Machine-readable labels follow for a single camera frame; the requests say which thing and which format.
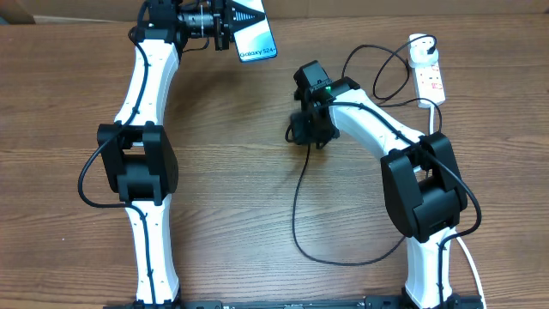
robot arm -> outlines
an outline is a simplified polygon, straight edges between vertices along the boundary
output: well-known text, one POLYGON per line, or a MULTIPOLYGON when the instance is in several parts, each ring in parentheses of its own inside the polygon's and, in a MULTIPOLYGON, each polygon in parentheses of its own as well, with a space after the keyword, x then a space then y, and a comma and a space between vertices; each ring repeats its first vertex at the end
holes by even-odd
MULTIPOLYGON (((438 306, 438 244, 455 233, 467 199, 462 189, 437 167, 430 166, 416 148, 436 156, 459 175, 448 139, 442 133, 424 136, 399 123, 371 102, 356 82, 348 77, 331 81, 316 61, 301 67, 294 80, 298 84, 295 98, 301 99, 302 112, 291 116, 293 141, 313 142, 322 148, 343 130, 381 161, 389 217, 407 236, 407 299, 418 308, 438 306), (396 131, 408 141, 399 138, 396 131), (432 169, 433 173, 418 183, 415 173, 421 169, 432 169)), ((445 249, 442 284, 443 298, 447 300, 452 295, 449 242, 445 249)))
MULTIPOLYGON (((98 144, 105 144, 101 157, 109 185, 119 194, 121 202, 131 204, 126 211, 135 241, 138 286, 137 301, 130 307, 180 306, 169 228, 172 193, 178 184, 178 163, 163 123, 170 83, 188 39, 213 37, 215 49, 220 51, 228 49, 237 34, 244 42, 240 50, 254 45, 269 50, 269 55, 263 53, 260 58, 276 55, 272 37, 270 41, 264 40, 268 23, 261 0, 248 2, 251 7, 233 0, 217 0, 209 2, 207 8, 197 5, 191 10, 182 9, 178 6, 180 3, 180 0, 148 0, 148 5, 143 5, 140 17, 148 8, 150 20, 138 21, 130 33, 147 57, 147 81, 143 85, 146 62, 136 47, 130 88, 115 124, 100 125, 97 135, 98 144), (257 37, 263 39, 261 44, 257 43, 257 37), (138 113, 131 123, 122 126, 130 119, 142 87, 138 113), (145 155, 124 153, 133 147, 143 147, 145 155)), ((239 56, 243 62, 259 59, 242 53, 239 56)))

wooden table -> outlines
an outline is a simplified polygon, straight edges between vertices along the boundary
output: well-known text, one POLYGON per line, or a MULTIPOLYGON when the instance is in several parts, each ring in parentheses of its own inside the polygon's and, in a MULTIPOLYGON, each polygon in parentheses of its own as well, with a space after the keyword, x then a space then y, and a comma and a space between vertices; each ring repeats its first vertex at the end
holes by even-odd
MULTIPOLYGON (((359 44, 396 48, 410 33, 438 36, 447 91, 443 132, 484 220, 465 240, 490 308, 545 308, 549 300, 549 18, 547 15, 378 17, 272 21, 279 57, 240 64, 234 49, 185 54, 166 130, 178 157, 171 212, 173 259, 186 300, 320 300, 398 294, 406 250, 361 268, 315 264, 291 235, 305 148, 287 144, 293 73, 317 59, 337 78, 359 44)), ((0 307, 98 308, 131 302, 136 264, 121 209, 88 207, 81 167, 110 123, 134 64, 128 23, 0 27, 0 307)), ((388 55, 360 52, 347 74, 370 94, 388 55)), ((380 94, 404 73, 391 64, 380 94)), ((410 84, 395 98, 414 95, 410 84)), ((427 129, 416 105, 389 112, 427 129)), ((102 163, 85 184, 114 202, 102 163)), ((460 229, 474 222, 469 207, 460 229)), ((343 134, 313 151, 298 208, 311 254, 359 261, 400 237, 383 206, 379 163, 343 134)), ((451 283, 476 294, 453 244, 451 283)))

phone screen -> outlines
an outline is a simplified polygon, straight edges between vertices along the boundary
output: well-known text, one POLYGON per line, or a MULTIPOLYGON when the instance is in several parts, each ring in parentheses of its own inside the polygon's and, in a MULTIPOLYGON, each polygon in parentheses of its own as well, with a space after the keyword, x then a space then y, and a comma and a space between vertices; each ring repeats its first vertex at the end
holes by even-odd
MULTIPOLYGON (((265 12, 262 0, 233 0, 250 9, 265 12)), ((234 33, 234 43, 237 47, 238 57, 241 62, 250 62, 266 58, 274 58, 277 55, 275 39, 265 19, 249 27, 234 33)))

wire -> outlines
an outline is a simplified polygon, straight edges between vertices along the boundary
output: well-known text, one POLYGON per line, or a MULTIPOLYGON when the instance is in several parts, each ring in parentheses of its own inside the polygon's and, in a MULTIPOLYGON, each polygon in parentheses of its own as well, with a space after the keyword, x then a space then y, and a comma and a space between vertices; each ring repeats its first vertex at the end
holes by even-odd
MULTIPOLYGON (((138 24, 142 21, 147 8, 148 8, 148 2, 145 1, 143 2, 143 5, 141 6, 139 10, 139 14, 137 16, 138 24)), ((105 142, 103 142, 103 144, 101 144, 87 160, 86 164, 84 165, 84 167, 80 172, 80 176, 78 177, 78 195, 80 196, 81 200, 84 201, 84 203, 95 208, 99 208, 99 209, 129 208, 129 209, 133 209, 135 212, 137 212, 137 214, 139 214, 139 218, 141 219, 143 224, 143 232, 145 233, 145 258, 147 261, 146 262, 147 276, 148 276, 149 284, 151 287, 151 297, 153 301, 153 307, 156 307, 153 270, 151 268, 151 260, 150 260, 150 248, 149 248, 147 219, 146 219, 147 216, 144 215, 140 209, 138 209, 136 206, 132 205, 131 203, 112 203, 112 204, 95 203, 95 202, 92 202, 89 198, 87 198, 86 195, 84 194, 84 179, 86 177, 87 170, 92 166, 92 163, 94 163, 95 159, 99 156, 101 151, 105 149, 105 147, 110 142, 113 142, 120 135, 120 133, 122 133, 122 131, 124 131, 131 124, 131 122, 134 120, 136 115, 139 113, 139 106, 141 104, 143 94, 145 93, 145 87, 147 86, 148 67, 150 64, 147 59, 147 54, 145 53, 141 45, 138 44, 137 41, 134 39, 134 35, 133 35, 134 31, 135 31, 135 28, 130 29, 130 31, 128 32, 128 37, 130 38, 130 41, 136 46, 137 50, 139 50, 139 52, 141 53, 143 57, 143 67, 144 67, 143 81, 142 81, 141 88, 139 89, 139 94, 137 95, 136 104, 132 108, 132 111, 128 120, 120 127, 120 129, 118 129, 118 131, 114 135, 112 135, 105 142)))
POLYGON ((409 40, 408 42, 406 42, 404 45, 402 45, 401 47, 399 47, 396 51, 391 51, 390 49, 386 48, 386 47, 383 47, 383 46, 379 46, 379 45, 371 45, 371 44, 364 44, 364 45, 359 45, 358 47, 356 47, 353 51, 351 51, 351 53, 349 54, 349 56, 347 57, 347 60, 345 61, 345 64, 343 65, 343 70, 341 71, 341 78, 345 77, 345 70, 347 69, 347 65, 349 64, 349 61, 351 61, 351 58, 353 57, 353 55, 358 52, 359 50, 363 49, 363 48, 377 48, 377 49, 380 49, 382 51, 386 51, 388 53, 390 53, 391 55, 389 56, 389 58, 387 58, 387 60, 385 61, 385 63, 381 66, 381 69, 379 69, 379 71, 377 72, 377 75, 376 75, 376 79, 374 80, 374 83, 373 83, 373 86, 372 86, 372 94, 373 96, 378 99, 378 100, 381 100, 382 102, 379 103, 380 105, 383 104, 384 102, 387 102, 388 100, 391 100, 395 95, 397 95, 398 93, 401 92, 401 90, 406 86, 406 84, 408 83, 408 80, 410 79, 410 65, 408 64, 407 60, 404 60, 401 56, 398 55, 398 52, 400 52, 402 49, 404 49, 406 46, 410 45, 412 42, 418 40, 418 39, 423 39, 423 38, 433 38, 433 45, 432 47, 429 49, 429 52, 431 51, 434 51, 435 48, 437 47, 437 38, 434 36, 434 35, 430 35, 430 34, 426 34, 426 35, 422 35, 422 36, 419 36, 415 39, 411 39, 409 40), (406 81, 404 81, 404 83, 402 83, 402 85, 396 89, 396 91, 394 91, 394 93, 392 93, 391 95, 389 96, 386 96, 386 97, 380 97, 376 94, 376 85, 377 85, 377 80, 379 79, 379 76, 381 75, 381 72, 383 71, 383 69, 385 69, 385 66, 389 63, 389 61, 391 61, 391 59, 393 57, 397 57, 399 60, 401 60, 402 64, 404 64, 404 67, 406 68, 406 81))
POLYGON ((433 127, 435 126, 435 106, 431 106, 429 108, 429 135, 431 135, 434 131, 433 127))
POLYGON ((202 46, 201 48, 190 48, 188 50, 181 51, 181 54, 183 55, 186 52, 196 52, 196 51, 203 51, 209 46, 209 37, 206 37, 206 44, 202 46))
POLYGON ((288 125, 288 128, 286 129, 286 134, 284 135, 284 138, 286 139, 286 142, 295 142, 292 138, 290 138, 290 131, 292 130, 292 125, 288 125))
POLYGON ((296 209, 297 209, 297 203, 298 203, 298 195, 299 195, 299 187, 301 187, 301 182, 303 181, 303 177, 305 176, 305 171, 307 170, 307 165, 309 163, 309 157, 311 155, 311 145, 308 144, 307 145, 307 156, 305 157, 305 164, 303 165, 303 169, 301 170, 301 175, 299 176, 299 181, 298 181, 298 185, 296 186, 295 188, 295 194, 293 196, 293 211, 292 211, 292 236, 293 236, 293 242, 295 243, 295 245, 298 247, 298 250, 299 252, 301 252, 301 254, 310 259, 311 261, 313 262, 318 262, 318 263, 321 263, 321 264, 327 264, 327 265, 334 265, 334 266, 364 266, 364 265, 370 265, 370 264, 374 264, 376 262, 379 262, 379 261, 382 261, 384 260, 386 257, 388 257, 391 253, 393 253, 396 248, 398 248, 398 246, 402 243, 402 241, 404 241, 404 239, 406 237, 402 237, 397 243, 395 246, 393 246, 389 251, 387 251, 385 254, 383 254, 381 257, 377 257, 377 258, 374 258, 372 260, 369 260, 369 261, 364 261, 364 262, 358 262, 358 263, 341 263, 341 262, 332 262, 332 261, 326 261, 326 260, 322 260, 320 258, 316 258, 316 257, 313 257, 311 256, 310 254, 308 254, 307 252, 305 252, 305 250, 303 250, 303 248, 301 248, 301 245, 299 245, 299 242, 298 242, 298 237, 296 235, 296 232, 295 232, 295 214, 296 214, 296 209))
POLYGON ((471 252, 469 252, 469 249, 467 248, 467 246, 465 245, 465 242, 463 242, 463 239, 461 237, 457 237, 455 239, 462 246, 463 252, 467 257, 469 265, 471 265, 471 271, 473 271, 474 281, 477 284, 477 289, 479 290, 479 295, 481 297, 482 305, 484 306, 484 309, 488 309, 488 307, 486 306, 486 299, 484 297, 484 290, 482 289, 482 283, 480 283, 479 271, 477 270, 477 267, 474 265, 474 260, 473 260, 473 257, 471 256, 471 252))
POLYGON ((193 3, 184 4, 184 5, 181 6, 181 10, 185 11, 185 12, 189 12, 189 11, 192 11, 194 9, 198 9, 198 5, 200 5, 201 1, 202 0, 196 0, 193 3))

white power strip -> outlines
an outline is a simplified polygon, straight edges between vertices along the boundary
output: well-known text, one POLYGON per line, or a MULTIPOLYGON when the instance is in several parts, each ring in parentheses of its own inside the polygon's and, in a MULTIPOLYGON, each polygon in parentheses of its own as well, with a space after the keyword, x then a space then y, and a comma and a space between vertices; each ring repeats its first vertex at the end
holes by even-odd
MULTIPOLYGON (((412 34, 409 40, 422 36, 422 33, 412 34)), ((410 44, 410 54, 417 54, 415 49, 426 50, 433 45, 431 38, 419 39, 410 44)), ((417 63, 414 64, 413 82, 415 84, 415 92, 418 98, 425 98, 433 101, 437 105, 441 105, 446 100, 444 94, 443 78, 440 74, 440 66, 438 60, 434 63, 417 63)), ((427 100, 418 100, 418 106, 421 108, 431 108, 432 103, 427 100)))

